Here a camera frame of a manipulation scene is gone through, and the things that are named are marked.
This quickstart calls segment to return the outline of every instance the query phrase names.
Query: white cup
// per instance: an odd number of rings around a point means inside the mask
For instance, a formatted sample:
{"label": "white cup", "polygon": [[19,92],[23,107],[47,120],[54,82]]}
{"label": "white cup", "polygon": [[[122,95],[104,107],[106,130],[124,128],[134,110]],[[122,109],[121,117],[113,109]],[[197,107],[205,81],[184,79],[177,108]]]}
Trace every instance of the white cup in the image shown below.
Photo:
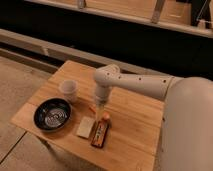
{"label": "white cup", "polygon": [[77,101],[77,82],[74,80],[64,80],[59,85],[59,91],[70,103]]}

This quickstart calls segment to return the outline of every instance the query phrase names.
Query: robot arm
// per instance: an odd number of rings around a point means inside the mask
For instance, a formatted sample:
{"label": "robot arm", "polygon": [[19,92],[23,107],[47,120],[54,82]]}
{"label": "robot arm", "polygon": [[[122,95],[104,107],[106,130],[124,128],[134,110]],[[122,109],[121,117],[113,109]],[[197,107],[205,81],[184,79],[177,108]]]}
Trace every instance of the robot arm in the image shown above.
{"label": "robot arm", "polygon": [[165,100],[162,171],[213,170],[213,84],[199,77],[121,74],[116,65],[96,70],[95,103],[105,104],[118,86]]}
{"label": "robot arm", "polygon": [[154,76],[122,74],[118,66],[112,64],[96,70],[94,79],[95,103],[105,104],[108,101],[111,87],[116,86],[164,100],[169,87],[182,78],[173,76]]}

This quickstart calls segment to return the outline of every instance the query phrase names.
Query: small block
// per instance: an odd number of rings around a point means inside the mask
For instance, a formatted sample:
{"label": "small block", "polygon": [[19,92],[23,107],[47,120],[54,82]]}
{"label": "small block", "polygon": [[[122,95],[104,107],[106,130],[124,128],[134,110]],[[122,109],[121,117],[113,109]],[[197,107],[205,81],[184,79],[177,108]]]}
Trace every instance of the small block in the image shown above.
{"label": "small block", "polygon": [[84,116],[77,130],[77,135],[83,138],[89,138],[95,119]]}

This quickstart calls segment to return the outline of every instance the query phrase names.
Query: black bowl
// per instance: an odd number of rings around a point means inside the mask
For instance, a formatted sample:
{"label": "black bowl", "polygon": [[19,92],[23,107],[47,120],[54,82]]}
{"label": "black bowl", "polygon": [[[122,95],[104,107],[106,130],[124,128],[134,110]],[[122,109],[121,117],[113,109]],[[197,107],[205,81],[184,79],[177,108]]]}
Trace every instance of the black bowl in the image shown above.
{"label": "black bowl", "polygon": [[54,98],[42,103],[34,114],[35,125],[43,131],[55,131],[68,121],[71,107],[63,99]]}

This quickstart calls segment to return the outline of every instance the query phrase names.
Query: floor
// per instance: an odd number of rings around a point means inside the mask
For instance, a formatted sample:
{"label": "floor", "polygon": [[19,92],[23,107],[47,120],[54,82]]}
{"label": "floor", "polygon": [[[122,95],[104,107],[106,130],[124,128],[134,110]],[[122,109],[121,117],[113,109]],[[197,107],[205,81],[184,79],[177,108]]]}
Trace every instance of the floor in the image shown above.
{"label": "floor", "polygon": [[[50,76],[0,57],[0,171],[102,170],[54,145],[47,149],[35,136],[10,124],[13,114]],[[155,171],[160,170],[158,160]]]}

